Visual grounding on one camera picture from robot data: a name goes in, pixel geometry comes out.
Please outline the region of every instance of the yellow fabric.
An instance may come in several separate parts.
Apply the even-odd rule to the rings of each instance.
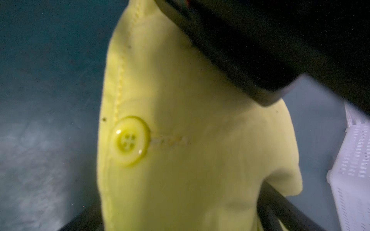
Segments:
[[[151,138],[130,166],[109,152],[127,116]],[[261,230],[262,181],[283,195],[302,189],[283,100],[252,101],[152,0],[130,1],[109,44],[97,172],[107,231]]]

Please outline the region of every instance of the seam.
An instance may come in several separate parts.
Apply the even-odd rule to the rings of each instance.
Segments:
[[[114,108],[113,108],[113,125],[116,124],[118,121],[118,110],[119,110],[120,104],[122,103],[123,77],[125,74],[125,64],[126,64],[128,41],[129,41],[129,37],[131,36],[133,27],[136,24],[137,20],[139,19],[140,10],[141,10],[141,4],[139,0],[136,2],[135,14],[134,14],[134,17],[131,19],[128,32],[125,34],[125,42],[123,44],[122,54],[120,54],[119,60],[118,60],[119,66],[117,68],[119,70],[117,72],[118,79],[117,79],[116,97],[115,97]],[[112,213],[112,197],[111,197],[109,183],[108,183],[110,179],[109,169],[111,168],[111,163],[112,163],[112,158],[109,153],[105,155],[105,163],[106,163],[106,167],[103,170],[103,177],[106,177],[107,180],[103,182],[104,182],[104,188],[106,189],[105,197],[106,197],[107,212],[105,214],[108,216],[106,218],[108,223],[105,225],[110,227],[108,230],[116,230],[116,227],[112,222],[112,214],[113,214]]]

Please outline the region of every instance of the yellow button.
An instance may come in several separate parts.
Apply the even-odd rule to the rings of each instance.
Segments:
[[[130,165],[147,151],[150,131],[139,117],[126,117],[120,120],[112,131],[110,153],[115,160]]]

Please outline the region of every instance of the white crate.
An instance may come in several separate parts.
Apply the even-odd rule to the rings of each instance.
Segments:
[[[344,102],[344,107],[346,109],[347,127],[355,124],[370,123],[370,118],[351,103]]]
[[[370,123],[351,113],[346,136],[327,174],[342,231],[370,231]]]

